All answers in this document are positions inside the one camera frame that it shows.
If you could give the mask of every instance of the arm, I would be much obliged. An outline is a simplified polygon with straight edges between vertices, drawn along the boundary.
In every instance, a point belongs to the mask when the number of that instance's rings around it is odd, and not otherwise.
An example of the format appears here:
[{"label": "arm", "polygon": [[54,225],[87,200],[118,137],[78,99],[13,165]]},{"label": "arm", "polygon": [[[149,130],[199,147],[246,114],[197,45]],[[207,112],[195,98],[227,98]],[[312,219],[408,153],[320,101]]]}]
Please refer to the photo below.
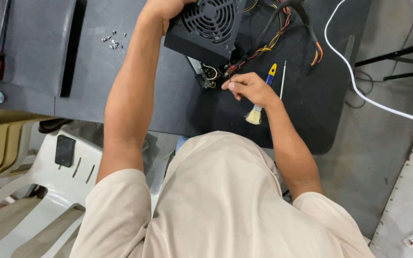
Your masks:
[{"label": "arm", "polygon": [[234,75],[222,85],[237,100],[242,96],[264,108],[272,133],[275,161],[293,199],[305,192],[323,193],[318,168],[309,149],[292,125],[283,102],[257,74]]},{"label": "arm", "polygon": [[104,147],[96,183],[125,168],[143,171],[141,147],[152,117],[154,81],[169,20],[193,0],[148,0],[105,108]]}]

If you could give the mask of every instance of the smartphone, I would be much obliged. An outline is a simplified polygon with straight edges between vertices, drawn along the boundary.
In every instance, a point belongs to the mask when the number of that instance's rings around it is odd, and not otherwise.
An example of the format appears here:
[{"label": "smartphone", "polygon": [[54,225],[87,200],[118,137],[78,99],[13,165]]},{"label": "smartphone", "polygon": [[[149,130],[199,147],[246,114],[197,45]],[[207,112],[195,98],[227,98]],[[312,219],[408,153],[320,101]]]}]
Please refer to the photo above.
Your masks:
[{"label": "smartphone", "polygon": [[57,137],[57,148],[55,150],[55,163],[64,167],[71,167],[74,161],[75,145],[75,139],[59,135]]}]

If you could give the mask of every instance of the black metal casing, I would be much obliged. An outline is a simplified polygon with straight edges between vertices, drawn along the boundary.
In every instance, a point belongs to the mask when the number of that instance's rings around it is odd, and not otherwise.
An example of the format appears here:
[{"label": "black metal casing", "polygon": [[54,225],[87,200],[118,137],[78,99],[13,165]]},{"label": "black metal casing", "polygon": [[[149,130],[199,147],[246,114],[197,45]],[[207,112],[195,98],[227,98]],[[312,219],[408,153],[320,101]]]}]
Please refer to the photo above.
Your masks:
[{"label": "black metal casing", "polygon": [[226,64],[245,8],[245,0],[199,0],[170,21],[164,46],[202,63]]}]

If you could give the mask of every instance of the orange-handled screwdriver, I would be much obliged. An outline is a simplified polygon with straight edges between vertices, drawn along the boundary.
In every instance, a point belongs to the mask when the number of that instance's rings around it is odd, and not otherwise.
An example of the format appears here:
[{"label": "orange-handled screwdriver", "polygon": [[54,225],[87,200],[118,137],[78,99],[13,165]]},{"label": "orange-handled screwdriver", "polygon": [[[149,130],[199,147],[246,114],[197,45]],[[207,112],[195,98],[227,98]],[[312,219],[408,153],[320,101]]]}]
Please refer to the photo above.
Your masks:
[{"label": "orange-handled screwdriver", "polygon": [[11,1],[6,1],[6,6],[4,8],[3,21],[1,24],[1,34],[0,34],[0,80],[3,79],[4,75],[4,44],[7,31],[7,22],[9,20],[9,12],[11,11]]}]

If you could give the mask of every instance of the person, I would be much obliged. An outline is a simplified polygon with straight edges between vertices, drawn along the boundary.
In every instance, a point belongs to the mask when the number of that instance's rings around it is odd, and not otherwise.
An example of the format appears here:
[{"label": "person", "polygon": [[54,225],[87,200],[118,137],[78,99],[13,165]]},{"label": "person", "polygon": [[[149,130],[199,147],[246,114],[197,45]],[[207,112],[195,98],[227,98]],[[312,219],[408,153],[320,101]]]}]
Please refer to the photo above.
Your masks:
[{"label": "person", "polygon": [[323,195],[309,149],[255,73],[234,75],[222,89],[266,111],[276,166],[232,133],[190,138],[168,167],[151,219],[141,147],[159,47],[170,18],[193,1],[148,0],[138,17],[106,103],[103,157],[70,257],[373,257],[353,218]]}]

